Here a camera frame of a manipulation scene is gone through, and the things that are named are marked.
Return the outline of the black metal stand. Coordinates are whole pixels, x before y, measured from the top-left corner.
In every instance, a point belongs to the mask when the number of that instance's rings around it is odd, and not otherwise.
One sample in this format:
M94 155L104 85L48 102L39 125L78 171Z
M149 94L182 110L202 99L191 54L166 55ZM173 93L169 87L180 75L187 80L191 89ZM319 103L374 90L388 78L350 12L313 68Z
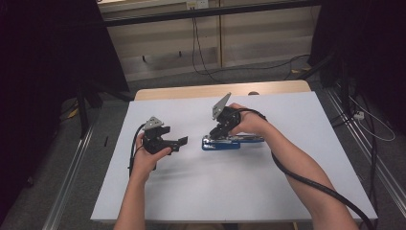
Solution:
M96 85L92 81L85 81L78 84L77 101L81 127L80 138L83 138L90 127L86 106L100 108L102 106L102 98Z
M306 81L308 78L316 74L318 71L322 70L323 68L327 67L331 64L334 60L334 55L328 55L323 60L318 62L316 65L311 67L307 72L301 74L299 76L299 80Z

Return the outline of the white table mat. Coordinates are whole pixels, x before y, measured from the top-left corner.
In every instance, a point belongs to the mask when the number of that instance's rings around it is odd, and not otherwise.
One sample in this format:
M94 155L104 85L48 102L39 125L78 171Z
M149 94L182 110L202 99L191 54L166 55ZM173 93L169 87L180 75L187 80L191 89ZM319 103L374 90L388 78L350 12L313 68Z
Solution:
M364 188L313 92L234 96L232 102L264 114L286 138L310 155L336 191L364 214L376 217ZM129 178L137 128L156 117L170 128L167 139L188 139L161 159L146 184L146 218L156 222L308 221L310 215L273 162L264 143L239 149L204 150L201 140L215 126L216 97L134 101L124 118L91 219L116 220Z

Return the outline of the blue stapler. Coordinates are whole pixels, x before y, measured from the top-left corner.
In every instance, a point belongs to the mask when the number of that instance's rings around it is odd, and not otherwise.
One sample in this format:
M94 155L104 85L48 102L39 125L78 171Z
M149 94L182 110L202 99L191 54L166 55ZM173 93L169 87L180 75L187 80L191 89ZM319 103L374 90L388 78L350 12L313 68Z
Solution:
M209 135L202 138L203 150L238 150L243 143L260 143L264 139L258 135L235 135L213 139Z

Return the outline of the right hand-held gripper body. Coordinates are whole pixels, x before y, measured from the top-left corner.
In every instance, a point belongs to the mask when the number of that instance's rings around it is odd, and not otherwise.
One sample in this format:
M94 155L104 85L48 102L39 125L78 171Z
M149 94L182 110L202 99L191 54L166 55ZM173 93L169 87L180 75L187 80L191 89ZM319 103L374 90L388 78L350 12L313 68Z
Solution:
M213 106L212 116L217 121L217 125L212 133L228 133L240 123L239 112L235 108L227 106L230 97L231 93L227 93Z

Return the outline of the wooden table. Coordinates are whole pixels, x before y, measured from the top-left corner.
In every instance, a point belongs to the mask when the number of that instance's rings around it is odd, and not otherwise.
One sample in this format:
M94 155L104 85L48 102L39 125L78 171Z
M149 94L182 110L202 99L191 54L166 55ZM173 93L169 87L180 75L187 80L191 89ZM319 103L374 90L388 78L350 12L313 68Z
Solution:
M235 96L248 96L256 91L260 95L310 92L305 80L277 80L264 82L229 83L217 85L198 85L168 88L142 89L135 94L135 101L190 99L220 97L231 93Z

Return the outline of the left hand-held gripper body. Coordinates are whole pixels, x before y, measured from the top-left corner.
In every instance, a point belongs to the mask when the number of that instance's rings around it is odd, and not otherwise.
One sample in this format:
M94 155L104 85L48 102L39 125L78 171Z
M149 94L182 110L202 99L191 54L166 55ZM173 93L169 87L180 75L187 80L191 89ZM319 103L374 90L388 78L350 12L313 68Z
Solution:
M143 145L147 152L155 154L160 150L169 148L169 141L162 138L162 127L164 127L164 123L154 116L150 117L145 123Z

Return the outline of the black curtain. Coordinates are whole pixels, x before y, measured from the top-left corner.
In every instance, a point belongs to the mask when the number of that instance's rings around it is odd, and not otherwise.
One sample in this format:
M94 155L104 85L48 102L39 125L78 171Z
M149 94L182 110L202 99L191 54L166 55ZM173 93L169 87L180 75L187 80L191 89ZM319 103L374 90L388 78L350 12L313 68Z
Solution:
M62 103L128 85L100 0L0 0L0 224L42 161Z
M406 134L406 0L322 0L308 63L331 54Z

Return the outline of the aluminium floor rail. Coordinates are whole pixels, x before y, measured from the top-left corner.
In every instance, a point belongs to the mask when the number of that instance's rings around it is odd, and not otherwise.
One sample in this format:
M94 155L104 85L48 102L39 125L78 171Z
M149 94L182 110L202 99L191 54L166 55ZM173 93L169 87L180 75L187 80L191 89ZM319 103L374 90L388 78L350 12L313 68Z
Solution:
M366 159L374 168L374 175L383 184L399 211L406 218L406 190L402 187L402 185L395 178L395 175L380 158L377 151L377 143L379 141L385 144L393 142L395 140L395 133L389 127L387 127L387 129L393 134L393 138L385 139L379 137L372 130L362 125L360 119L357 119L355 116L348 115L345 112L344 107L341 106L342 100L334 90L328 89L326 93L334 108L338 112L338 118L342 120L340 125L345 126L349 130L355 142L364 153Z
M76 149L72 162L68 168L68 172L65 174L63 182L57 193L56 199L51 207L51 210L44 222L42 230L57 230L65 211L66 205L69 201L72 193L76 178L79 172L80 165L84 154L88 149L91 137L93 134L93 128L90 127L84 135L80 138L79 145Z

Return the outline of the black horizontal bar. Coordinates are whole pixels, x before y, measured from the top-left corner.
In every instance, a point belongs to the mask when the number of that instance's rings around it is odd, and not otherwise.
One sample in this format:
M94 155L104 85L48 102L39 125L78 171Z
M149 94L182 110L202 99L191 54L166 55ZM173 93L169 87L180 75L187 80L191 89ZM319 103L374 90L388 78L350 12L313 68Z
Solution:
M321 6L324 0L281 0L272 3L249 4L230 7L219 7L204 10L186 10L165 12L140 16L126 16L104 20L101 24L104 27L117 27L134 24L145 24L180 19L192 19L208 16L229 15L248 12L265 12L297 9L304 7Z

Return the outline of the person's left hand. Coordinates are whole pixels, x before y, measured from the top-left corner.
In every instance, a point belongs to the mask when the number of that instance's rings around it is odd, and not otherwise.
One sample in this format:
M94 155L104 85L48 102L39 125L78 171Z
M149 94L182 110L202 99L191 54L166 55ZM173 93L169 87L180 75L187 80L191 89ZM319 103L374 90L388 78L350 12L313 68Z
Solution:
M146 183L157 162L171 153L171 148L164 148L154 154L147 152L143 146L143 137L144 134L141 133L136 138L136 153L130 182Z

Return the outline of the white wall socket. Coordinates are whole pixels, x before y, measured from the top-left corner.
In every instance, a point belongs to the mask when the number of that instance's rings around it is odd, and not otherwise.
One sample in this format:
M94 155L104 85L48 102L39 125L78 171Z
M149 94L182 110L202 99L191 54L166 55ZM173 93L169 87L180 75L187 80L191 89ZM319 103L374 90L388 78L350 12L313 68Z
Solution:
M202 10L209 7L208 0L187 0L186 6L188 10Z

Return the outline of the person's right hand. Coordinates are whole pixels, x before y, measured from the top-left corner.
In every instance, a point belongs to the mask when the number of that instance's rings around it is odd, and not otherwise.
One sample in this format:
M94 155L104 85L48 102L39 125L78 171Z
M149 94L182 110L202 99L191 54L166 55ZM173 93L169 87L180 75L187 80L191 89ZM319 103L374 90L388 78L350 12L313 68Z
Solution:
M230 131L231 135L244 132L264 136L272 127L271 124L262 119L257 113L248 111L246 107L238 103L231 103L230 107L237 109L241 116L240 123Z

